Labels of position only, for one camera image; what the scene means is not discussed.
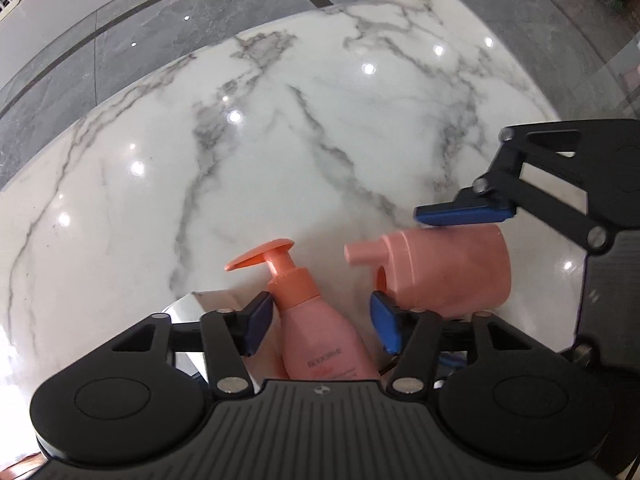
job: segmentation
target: gray marble floor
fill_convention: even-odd
[[[154,0],[138,10],[145,1],[151,0],[115,0],[99,9],[0,90],[0,107],[7,108],[0,117],[0,187],[96,103],[152,70],[246,28],[313,8],[310,0]],[[632,25],[601,1],[461,1],[507,45],[562,118],[632,113],[621,78],[640,64],[640,50],[631,45],[638,40]],[[56,65],[56,57],[65,58],[82,38],[86,44]],[[47,64],[53,69],[33,84]]]
[[[94,43],[38,81],[0,119],[0,186],[96,105]]]
[[[96,39],[98,102],[201,46],[218,43],[255,25],[313,8],[308,0],[159,2]]]

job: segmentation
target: round black disc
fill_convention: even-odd
[[[438,406],[465,445],[523,466],[586,457],[606,436],[613,410],[596,379],[541,349],[496,352],[454,373]]]
[[[144,352],[80,360],[47,380],[31,401],[31,421],[50,456],[82,465],[139,462],[181,442],[199,424],[199,385]]]

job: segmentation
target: metal screw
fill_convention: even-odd
[[[574,348],[574,354],[572,355],[571,361],[578,366],[585,367],[591,361],[592,356],[593,348],[587,345],[587,343],[580,343]]]
[[[216,384],[221,392],[226,394],[237,394],[249,387],[249,383],[242,377],[225,377]]]
[[[607,242],[607,232],[599,225],[592,228],[587,234],[587,243],[591,249],[599,249]]]
[[[416,394],[424,388],[424,383],[415,377],[400,377],[391,386],[401,394]]]
[[[503,128],[500,130],[498,134],[498,139],[502,142],[507,142],[508,140],[513,139],[513,130],[511,128]]]
[[[489,181],[483,176],[481,176],[480,178],[476,178],[472,184],[472,189],[478,195],[486,193],[487,191],[489,191]]]

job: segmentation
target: pump nozzle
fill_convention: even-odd
[[[306,267],[296,267],[289,256],[294,241],[278,238],[245,252],[225,266],[225,270],[241,269],[266,263],[273,278],[268,289],[282,310],[310,300],[320,295],[314,280]]]

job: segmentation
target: bottle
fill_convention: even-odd
[[[282,357],[294,380],[363,380],[380,375],[356,329],[322,299],[306,267],[289,256],[293,240],[267,242],[230,262],[225,270],[267,263],[268,290],[282,326]]]
[[[511,291],[507,245],[494,224],[395,231],[345,245],[344,257],[370,266],[374,288],[400,308],[449,319],[498,307]]]

